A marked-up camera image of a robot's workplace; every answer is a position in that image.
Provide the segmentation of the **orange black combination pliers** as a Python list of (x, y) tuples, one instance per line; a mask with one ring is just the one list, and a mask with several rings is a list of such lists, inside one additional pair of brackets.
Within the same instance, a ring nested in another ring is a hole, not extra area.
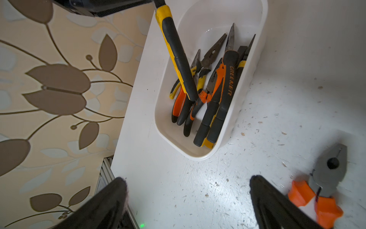
[(309, 179), (292, 181), (287, 194), (298, 208), (314, 200), (316, 222), (324, 229), (332, 229), (335, 221), (344, 214), (333, 195), (346, 175), (347, 158), (348, 147), (341, 143), (334, 144), (318, 157)]

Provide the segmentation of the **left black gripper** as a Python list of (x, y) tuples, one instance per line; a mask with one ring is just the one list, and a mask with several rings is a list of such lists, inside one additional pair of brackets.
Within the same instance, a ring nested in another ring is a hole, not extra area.
[(149, 4), (152, 0), (52, 0), (52, 2), (77, 15), (105, 17), (123, 10)]

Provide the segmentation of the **white plastic storage box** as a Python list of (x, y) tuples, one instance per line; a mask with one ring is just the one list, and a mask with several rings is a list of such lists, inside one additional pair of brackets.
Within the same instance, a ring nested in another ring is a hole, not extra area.
[(178, 17), (176, 28), (187, 58), (191, 61), (197, 51), (205, 52), (223, 33), (235, 26), (235, 47), (253, 41), (251, 51), (237, 90), (231, 102), (221, 134), (212, 148), (198, 147), (193, 143), (205, 110), (198, 112), (190, 136), (185, 137), (183, 128), (172, 123), (173, 100), (168, 97), (177, 80), (174, 66), (167, 64), (155, 106), (155, 124), (160, 135), (182, 155), (191, 160), (204, 160), (225, 145), (234, 129), (250, 83), (266, 42), (268, 2), (256, 1), (180, 1), (172, 7)]

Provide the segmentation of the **yellow black combination pliers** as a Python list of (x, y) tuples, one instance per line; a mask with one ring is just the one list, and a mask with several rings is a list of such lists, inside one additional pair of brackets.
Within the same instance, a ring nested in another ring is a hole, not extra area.
[(194, 102), (198, 99), (198, 92), (171, 10), (165, 1), (154, 1), (154, 4), (156, 6), (155, 17), (164, 36), (181, 87), (188, 99)]

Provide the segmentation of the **Greener orange black pliers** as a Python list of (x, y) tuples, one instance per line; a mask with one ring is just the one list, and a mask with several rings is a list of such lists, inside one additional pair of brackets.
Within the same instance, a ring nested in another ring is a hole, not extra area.
[(222, 63), (217, 72), (213, 97), (208, 104), (204, 118), (193, 143), (201, 147), (206, 139), (215, 144), (223, 128), (234, 95), (236, 64), (239, 52), (234, 49), (235, 25), (231, 26)]

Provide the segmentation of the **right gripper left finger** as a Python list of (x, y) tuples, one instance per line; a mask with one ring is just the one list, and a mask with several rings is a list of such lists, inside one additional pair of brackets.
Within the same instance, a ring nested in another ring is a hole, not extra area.
[(115, 178), (56, 229), (116, 229), (128, 205), (127, 183)]

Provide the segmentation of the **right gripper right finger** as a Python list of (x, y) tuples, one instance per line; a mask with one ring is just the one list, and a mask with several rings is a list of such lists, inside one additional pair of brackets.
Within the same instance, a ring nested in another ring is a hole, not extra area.
[(263, 176), (250, 179), (250, 195), (260, 229), (321, 229)]

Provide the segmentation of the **yellow black long-nose pliers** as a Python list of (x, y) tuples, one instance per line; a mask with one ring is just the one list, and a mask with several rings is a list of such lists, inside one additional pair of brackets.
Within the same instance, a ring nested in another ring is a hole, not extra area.
[[(241, 46), (239, 48), (240, 51), (238, 51), (239, 52), (239, 59), (238, 59), (237, 64), (236, 64), (236, 79), (235, 79), (235, 82), (234, 82), (234, 93), (236, 91), (238, 82), (240, 80), (243, 68), (245, 67), (246, 60), (249, 56), (249, 53), (250, 53), (250, 50), (251, 50), (251, 47), (253, 45), (254, 40), (255, 40), (255, 37), (252, 38), (252, 40), (251, 40), (251, 42), (248, 46)], [(214, 144), (210, 143), (209, 141), (207, 141), (205, 139), (204, 143), (203, 143), (203, 146), (212, 149)]]

